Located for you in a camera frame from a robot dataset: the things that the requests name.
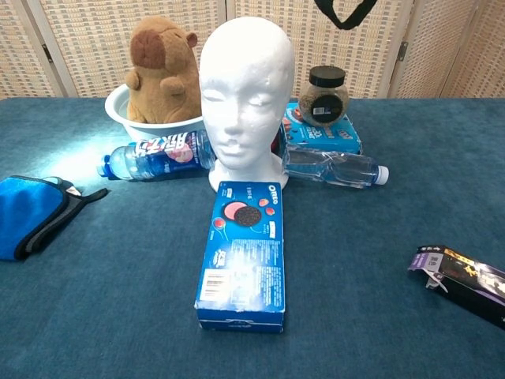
plastic bottle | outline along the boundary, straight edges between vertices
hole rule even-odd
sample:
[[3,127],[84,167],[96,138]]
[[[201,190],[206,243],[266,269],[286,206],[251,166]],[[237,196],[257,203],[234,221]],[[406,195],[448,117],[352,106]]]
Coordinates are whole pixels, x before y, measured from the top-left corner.
[[282,165],[290,177],[356,188],[383,185],[389,178],[387,167],[379,166],[373,158],[348,152],[290,147]]
[[96,170],[104,178],[147,180],[176,171],[214,167],[205,130],[142,140],[105,155]]

glass jar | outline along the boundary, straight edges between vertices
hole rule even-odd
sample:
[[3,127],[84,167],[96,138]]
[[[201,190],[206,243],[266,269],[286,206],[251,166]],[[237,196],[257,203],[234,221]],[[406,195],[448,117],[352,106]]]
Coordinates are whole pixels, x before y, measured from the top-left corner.
[[349,93],[344,85],[346,72],[334,66],[310,69],[309,82],[300,92],[298,106],[303,119],[312,126],[330,126],[347,111]]

black lid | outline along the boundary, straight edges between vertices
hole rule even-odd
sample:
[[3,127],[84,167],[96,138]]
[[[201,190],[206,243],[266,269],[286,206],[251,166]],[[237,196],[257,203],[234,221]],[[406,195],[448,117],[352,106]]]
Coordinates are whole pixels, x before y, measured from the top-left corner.
[[310,69],[309,81],[317,87],[336,88],[344,84],[346,72],[335,66],[316,66]]

woven panel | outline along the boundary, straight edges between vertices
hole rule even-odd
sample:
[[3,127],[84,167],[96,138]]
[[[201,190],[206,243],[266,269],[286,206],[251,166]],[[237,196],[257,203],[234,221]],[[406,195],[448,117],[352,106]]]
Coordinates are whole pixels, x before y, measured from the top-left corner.
[[12,2],[0,0],[0,99],[54,96]]
[[505,1],[485,5],[463,53],[451,97],[505,97]]
[[[335,2],[335,12],[346,19],[361,0]],[[352,97],[376,97],[386,65],[391,38],[398,22],[401,0],[376,3],[361,25],[351,31],[337,29],[313,0],[237,0],[236,16],[267,18],[282,27],[295,50],[294,96],[318,65],[335,65],[346,72]]]
[[149,15],[162,15],[198,35],[197,58],[218,26],[217,0],[42,0],[70,76],[81,97],[105,97],[131,68],[130,33]]
[[458,52],[474,0],[427,0],[396,97],[438,97]]

blue tablecloth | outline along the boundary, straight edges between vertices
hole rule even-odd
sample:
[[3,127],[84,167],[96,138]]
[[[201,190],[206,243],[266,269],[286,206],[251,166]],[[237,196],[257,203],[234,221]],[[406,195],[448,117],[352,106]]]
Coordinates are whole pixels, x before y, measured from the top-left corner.
[[104,99],[0,102],[0,177],[59,175],[87,206],[41,253],[0,262],[0,377],[504,377],[503,330],[407,272],[443,243],[505,268],[505,99],[353,99],[385,186],[291,179],[282,335],[209,332],[193,308],[215,193],[205,175],[108,181],[129,141]]

